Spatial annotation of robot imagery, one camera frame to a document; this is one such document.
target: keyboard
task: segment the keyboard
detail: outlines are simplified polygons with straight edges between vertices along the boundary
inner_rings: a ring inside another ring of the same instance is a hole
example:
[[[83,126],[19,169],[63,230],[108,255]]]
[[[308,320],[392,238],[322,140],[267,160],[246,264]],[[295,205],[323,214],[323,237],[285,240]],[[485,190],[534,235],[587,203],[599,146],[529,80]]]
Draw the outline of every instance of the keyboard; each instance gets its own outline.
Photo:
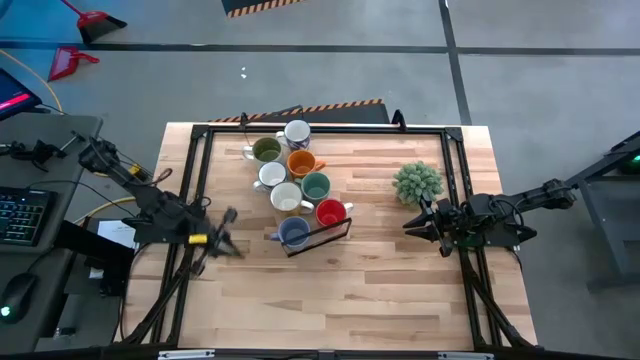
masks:
[[[56,195],[0,186],[0,244],[36,246]]]

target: computer screen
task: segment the computer screen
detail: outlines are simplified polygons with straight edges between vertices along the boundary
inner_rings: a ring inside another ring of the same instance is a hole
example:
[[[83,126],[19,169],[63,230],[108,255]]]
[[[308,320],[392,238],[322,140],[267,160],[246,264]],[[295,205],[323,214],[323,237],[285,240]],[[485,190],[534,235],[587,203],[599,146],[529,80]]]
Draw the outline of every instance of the computer screen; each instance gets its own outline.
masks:
[[[39,97],[0,69],[0,121],[40,104],[42,100]]]

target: black floor stripe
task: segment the black floor stripe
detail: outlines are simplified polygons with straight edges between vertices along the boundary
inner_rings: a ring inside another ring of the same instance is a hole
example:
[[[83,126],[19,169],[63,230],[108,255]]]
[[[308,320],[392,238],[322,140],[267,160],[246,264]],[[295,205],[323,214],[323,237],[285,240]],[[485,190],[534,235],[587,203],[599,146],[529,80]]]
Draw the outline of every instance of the black floor stripe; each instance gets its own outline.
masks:
[[[640,49],[458,47],[458,53],[464,54],[464,55],[523,55],[523,56],[640,56]]]
[[[451,24],[449,6],[447,4],[447,0],[439,0],[439,4],[442,26],[444,27],[444,38],[447,41],[447,49],[449,50],[449,65],[451,66],[453,90],[456,93],[458,112],[460,113],[460,123],[462,125],[471,125],[471,114],[469,113],[467,94],[464,91],[464,81],[462,80],[462,70],[460,69],[460,59],[458,57],[458,49],[456,48],[456,39],[453,35],[453,25]]]
[[[57,49],[75,46],[79,50],[148,51],[148,52],[295,52],[295,53],[389,53],[446,54],[446,46],[377,46],[377,45],[215,45],[215,44],[117,44],[0,41],[5,49]]]
[[[148,51],[148,52],[310,52],[310,53],[391,53],[446,54],[447,46],[394,45],[218,45],[218,44],[126,44],[0,41],[0,48],[54,50],[60,46],[75,46],[78,50]],[[640,48],[516,48],[516,47],[454,47],[458,55],[523,55],[523,56],[640,56]]]

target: desk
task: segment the desk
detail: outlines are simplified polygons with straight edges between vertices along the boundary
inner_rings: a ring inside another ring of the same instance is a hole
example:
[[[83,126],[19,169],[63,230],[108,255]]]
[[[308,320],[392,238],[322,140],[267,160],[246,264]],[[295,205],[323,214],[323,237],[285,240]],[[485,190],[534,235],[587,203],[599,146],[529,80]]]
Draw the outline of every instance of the desk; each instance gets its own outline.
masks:
[[[71,130],[97,136],[101,126],[102,120],[95,117],[23,113],[0,123],[0,142],[15,140],[31,148],[39,139],[62,146],[71,138]],[[25,187],[36,181],[79,181],[82,167],[78,164],[77,153],[83,148],[84,145],[71,146],[67,150],[70,155],[65,159],[51,158],[46,163],[48,173],[36,169],[30,162],[17,161],[8,156],[0,157],[0,171],[5,174],[0,179],[0,185]],[[0,290],[4,289],[12,277],[26,271],[38,254],[51,246],[76,185],[51,184],[43,185],[41,188],[58,192],[53,211],[36,247],[0,245]],[[51,324],[51,321],[55,320],[51,319],[51,315],[61,300],[60,295],[66,281],[65,274],[70,259],[70,251],[55,250],[38,264],[35,273],[40,281],[34,290],[29,312],[17,324],[0,323],[0,353],[33,351],[38,338],[43,336],[43,331],[55,326],[55,322]]]
[[[180,189],[192,125],[167,125],[156,166],[156,175],[174,170],[161,184],[165,190]],[[500,193],[488,128],[462,129],[475,192]],[[232,239],[246,258],[209,259],[202,276],[191,281],[181,347],[472,349],[459,259],[441,258],[437,244],[404,235],[401,225],[418,211],[400,205],[391,186],[400,166],[417,159],[443,172],[439,139],[349,134],[344,141],[344,136],[313,135],[311,150],[328,162],[322,172],[332,181],[331,196],[355,204],[351,238],[288,259],[278,243],[267,240],[277,221],[268,196],[251,190],[256,168],[241,155],[244,136],[215,135],[205,191],[213,200],[208,214],[217,223],[227,206],[236,207]],[[250,134],[249,141],[259,137]],[[128,329],[157,296],[165,252],[166,246],[150,247],[133,270]],[[496,301],[535,343],[517,261],[504,249],[486,252]]]

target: hazard stripe tape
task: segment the hazard stripe tape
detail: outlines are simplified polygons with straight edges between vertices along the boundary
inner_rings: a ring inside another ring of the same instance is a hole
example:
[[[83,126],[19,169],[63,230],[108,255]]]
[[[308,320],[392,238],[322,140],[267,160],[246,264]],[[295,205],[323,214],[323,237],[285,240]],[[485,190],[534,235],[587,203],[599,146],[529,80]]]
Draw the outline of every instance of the hazard stripe tape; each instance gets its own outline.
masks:
[[[272,1],[267,1],[267,2],[262,3],[262,4],[246,6],[246,7],[240,8],[240,9],[235,9],[233,11],[229,11],[227,16],[230,17],[230,18],[234,18],[234,17],[238,17],[238,16],[253,14],[253,13],[256,13],[258,11],[264,11],[264,10],[269,10],[269,9],[274,9],[274,8],[277,8],[277,7],[285,6],[285,5],[291,5],[291,4],[294,4],[294,3],[297,3],[297,2],[301,2],[301,1],[303,1],[303,0],[272,0]]]
[[[382,104],[382,99],[371,99],[371,100],[364,100],[364,101],[352,101],[352,102],[346,102],[346,103],[341,103],[341,104],[331,104],[331,105],[309,106],[309,107],[304,108],[304,112],[305,113],[311,113],[311,112],[319,112],[319,111],[326,111],[326,110],[333,110],[333,109],[344,109],[344,108],[348,108],[348,107],[357,107],[357,106],[365,106],[365,105],[376,105],[376,104]],[[281,114],[281,116],[295,115],[295,114],[297,114],[299,112],[300,112],[300,109],[298,108],[298,109],[294,109],[291,112],[289,112],[289,111],[284,112],[284,113]],[[256,120],[260,120],[263,117],[269,116],[271,114],[273,114],[273,113],[252,114],[252,115],[248,115],[247,117],[251,121],[256,121]],[[228,117],[228,118],[209,120],[209,122],[240,122],[240,116],[232,116],[232,117]]]

